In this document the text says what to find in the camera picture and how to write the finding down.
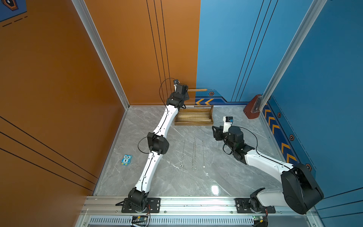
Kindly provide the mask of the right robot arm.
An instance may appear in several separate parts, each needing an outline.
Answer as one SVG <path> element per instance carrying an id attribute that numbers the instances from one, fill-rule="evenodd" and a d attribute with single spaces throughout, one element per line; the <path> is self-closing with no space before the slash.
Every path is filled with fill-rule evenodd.
<path id="1" fill-rule="evenodd" d="M 256 147 L 245 143 L 241 127 L 213 126 L 212 131 L 215 140 L 222 141 L 237 161 L 267 173 L 282 185 L 280 191 L 267 191 L 263 187 L 253 192 L 248 202 L 252 212 L 262 213 L 268 207 L 283 206 L 304 215 L 324 199 L 323 191 L 306 165 L 290 164 L 263 155 Z"/>

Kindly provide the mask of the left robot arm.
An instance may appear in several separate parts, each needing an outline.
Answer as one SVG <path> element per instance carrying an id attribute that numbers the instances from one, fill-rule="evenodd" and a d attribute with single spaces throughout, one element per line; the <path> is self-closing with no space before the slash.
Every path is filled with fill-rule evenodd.
<path id="1" fill-rule="evenodd" d="M 158 126 L 146 136 L 149 152 L 146 153 L 148 158 L 140 179 L 135 187 L 131 189 L 128 197 L 115 204 L 116 206 L 125 206 L 135 212 L 145 212 L 148 209 L 147 200 L 151 181 L 160 160 L 169 149 L 167 133 L 180 109 L 185 108 L 184 102 L 189 100 L 188 86 L 186 84 L 182 84 L 179 80 L 175 79 L 174 88 L 175 91 L 171 93 L 164 103 L 164 114 Z"/>

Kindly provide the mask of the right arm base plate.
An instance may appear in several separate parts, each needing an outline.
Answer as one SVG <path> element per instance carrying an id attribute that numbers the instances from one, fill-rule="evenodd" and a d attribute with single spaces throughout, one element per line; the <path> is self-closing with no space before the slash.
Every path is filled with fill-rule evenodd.
<path id="1" fill-rule="evenodd" d="M 253 198 L 235 198 L 237 213 L 275 214 L 274 206 L 264 207 Z"/>

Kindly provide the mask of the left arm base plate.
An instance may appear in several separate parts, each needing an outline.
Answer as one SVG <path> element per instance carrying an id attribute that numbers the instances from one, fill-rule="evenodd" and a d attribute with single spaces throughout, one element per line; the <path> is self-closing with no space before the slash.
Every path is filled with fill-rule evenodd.
<path id="1" fill-rule="evenodd" d="M 122 213 L 159 213 L 161 198 L 147 198 L 141 204 L 126 199 L 123 203 Z"/>

